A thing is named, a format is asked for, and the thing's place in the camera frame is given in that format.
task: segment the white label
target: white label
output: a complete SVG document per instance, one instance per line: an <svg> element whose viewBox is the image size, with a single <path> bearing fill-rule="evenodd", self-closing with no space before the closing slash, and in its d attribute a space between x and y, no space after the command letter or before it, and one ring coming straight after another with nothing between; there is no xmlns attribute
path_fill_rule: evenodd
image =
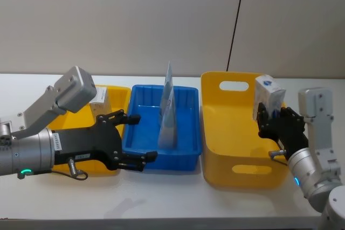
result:
<svg viewBox="0 0 345 230"><path fill-rule="evenodd" d="M106 99L107 87L96 87L97 94L90 103L104 103Z"/></svg>
<svg viewBox="0 0 345 230"><path fill-rule="evenodd" d="M83 154L75 156L75 160L90 158L90 154Z"/></svg>
<svg viewBox="0 0 345 230"><path fill-rule="evenodd" d="M53 141L55 151L61 151L63 147L61 146L59 133L53 133Z"/></svg>

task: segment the yellow bin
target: yellow bin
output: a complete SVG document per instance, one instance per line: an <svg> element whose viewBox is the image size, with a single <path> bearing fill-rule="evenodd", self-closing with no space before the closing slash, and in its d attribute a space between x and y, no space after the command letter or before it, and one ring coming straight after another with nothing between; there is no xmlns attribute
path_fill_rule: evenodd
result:
<svg viewBox="0 0 345 230"><path fill-rule="evenodd" d="M112 111L123 109L126 113L130 99L130 89L119 86L106 87L108 88ZM77 113L67 112L65 115L59 116L49 124L48 128L52 130L83 128L92 126L94 123L90 105L87 104ZM119 125L116 128L122 136L124 125ZM87 173L116 174L118 171L109 171L102 162L96 160L77 162L76 165L79 170L84 170ZM57 171L69 171L67 164L55 165L53 169Z"/></svg>
<svg viewBox="0 0 345 230"><path fill-rule="evenodd" d="M268 152L278 146L258 136L252 118L254 82L260 75L206 72L201 76L203 171L211 185L271 189L279 186L288 173L287 166L269 158ZM223 81L246 82L248 89L221 90ZM277 160L286 163L283 156Z"/></svg>

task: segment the cable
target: cable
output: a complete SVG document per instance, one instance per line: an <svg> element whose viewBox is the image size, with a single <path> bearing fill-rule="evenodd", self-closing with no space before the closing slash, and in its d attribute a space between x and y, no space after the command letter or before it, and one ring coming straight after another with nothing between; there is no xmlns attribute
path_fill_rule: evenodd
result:
<svg viewBox="0 0 345 230"><path fill-rule="evenodd" d="M284 162L282 162L282 161L276 160L276 159L274 159L274 158L271 158L271 160L272 160L272 161L275 161L275 162L277 162L277 163L280 163L280 164L283 164L283 165L287 166L287 163L284 163Z"/></svg>
<svg viewBox="0 0 345 230"><path fill-rule="evenodd" d="M72 176L69 175L68 173L64 173L64 172L60 172L60 171L53 171L53 170L52 170L51 172L57 173L57 174L59 174L59 175L68 176L68 177L70 177L70 178L72 178L72 179L75 179L75 180L86 180L86 179L88 178L87 172L84 172L84 171L82 171L82 170L78 170L78 171L80 171L81 174L78 174L76 177L72 177Z"/></svg>
<svg viewBox="0 0 345 230"><path fill-rule="evenodd" d="M236 32L236 27L237 27L237 20L238 20L239 10L240 10L240 7L241 7L241 1L242 1L242 0L239 0L239 1L238 1L238 7L237 7L235 25L234 25L234 27L233 27L232 40L231 40L230 52L229 52L229 59L227 60L226 71L229 71L229 64L230 64L231 52L232 52L233 42L234 42L234 39L235 39L235 32Z"/></svg>

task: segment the small white box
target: small white box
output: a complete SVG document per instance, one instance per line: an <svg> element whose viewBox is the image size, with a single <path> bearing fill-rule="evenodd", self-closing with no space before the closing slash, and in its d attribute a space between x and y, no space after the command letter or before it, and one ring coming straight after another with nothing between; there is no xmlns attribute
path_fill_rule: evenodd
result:
<svg viewBox="0 0 345 230"><path fill-rule="evenodd" d="M255 96L253 119L257 119L259 103L263 103L269 118L277 117L284 101L286 90L281 88L270 75L261 75L255 78Z"/></svg>
<svg viewBox="0 0 345 230"><path fill-rule="evenodd" d="M108 88L97 86L96 89L97 95L90 101L92 115L95 120L97 115L106 115L112 112L112 106L108 96Z"/></svg>

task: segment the blue plastic tray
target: blue plastic tray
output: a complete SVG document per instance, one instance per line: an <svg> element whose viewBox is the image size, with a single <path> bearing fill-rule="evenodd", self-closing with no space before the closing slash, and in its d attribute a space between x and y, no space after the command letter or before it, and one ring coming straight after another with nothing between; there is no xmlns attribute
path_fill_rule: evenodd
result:
<svg viewBox="0 0 345 230"><path fill-rule="evenodd" d="M177 147L172 150L158 148L160 125L158 113L163 86L136 85L132 88L128 114L140 114L138 125L126 125L122 141L128 153L157 151L154 163L146 168L192 171L201 154L198 90L174 86L177 118Z"/></svg>

